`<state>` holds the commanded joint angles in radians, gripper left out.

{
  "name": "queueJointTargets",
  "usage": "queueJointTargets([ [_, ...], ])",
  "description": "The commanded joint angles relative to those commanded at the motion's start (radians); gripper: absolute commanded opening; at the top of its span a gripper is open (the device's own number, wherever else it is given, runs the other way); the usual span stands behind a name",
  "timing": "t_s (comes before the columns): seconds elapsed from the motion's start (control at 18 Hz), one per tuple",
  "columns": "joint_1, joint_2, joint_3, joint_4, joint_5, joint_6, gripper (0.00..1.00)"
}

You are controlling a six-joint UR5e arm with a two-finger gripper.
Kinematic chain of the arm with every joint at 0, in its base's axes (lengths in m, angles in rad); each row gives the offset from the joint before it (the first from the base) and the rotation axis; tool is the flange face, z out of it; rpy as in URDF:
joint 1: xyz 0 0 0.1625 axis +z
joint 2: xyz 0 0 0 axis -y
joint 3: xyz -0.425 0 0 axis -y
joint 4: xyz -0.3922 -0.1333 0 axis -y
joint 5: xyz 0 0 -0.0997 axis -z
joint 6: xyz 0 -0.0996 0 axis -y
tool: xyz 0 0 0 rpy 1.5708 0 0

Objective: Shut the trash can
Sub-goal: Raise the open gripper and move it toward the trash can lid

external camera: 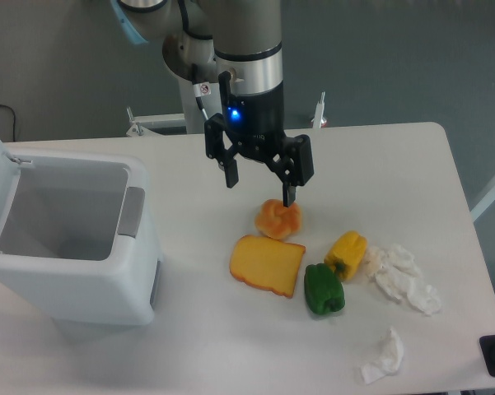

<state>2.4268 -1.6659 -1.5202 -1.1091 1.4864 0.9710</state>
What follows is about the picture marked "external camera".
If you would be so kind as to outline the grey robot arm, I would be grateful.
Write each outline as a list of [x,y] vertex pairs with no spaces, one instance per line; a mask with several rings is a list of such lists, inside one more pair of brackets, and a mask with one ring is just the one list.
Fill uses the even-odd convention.
[[206,155],[238,181],[236,156],[264,163],[283,184],[283,204],[314,174],[311,141],[284,132],[279,1],[114,1],[134,42],[162,43],[178,79],[188,132],[202,128]]

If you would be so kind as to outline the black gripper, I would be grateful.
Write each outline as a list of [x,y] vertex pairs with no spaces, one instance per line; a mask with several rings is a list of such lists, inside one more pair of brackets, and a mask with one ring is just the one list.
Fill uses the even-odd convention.
[[305,186],[315,172],[310,137],[284,136],[283,84],[254,95],[235,95],[231,88],[231,81],[221,81],[223,116],[214,114],[204,124],[206,155],[217,161],[226,186],[233,188],[239,181],[237,149],[234,145],[225,148],[226,132],[242,156],[265,163],[278,176],[283,184],[283,205],[290,207],[297,187]]

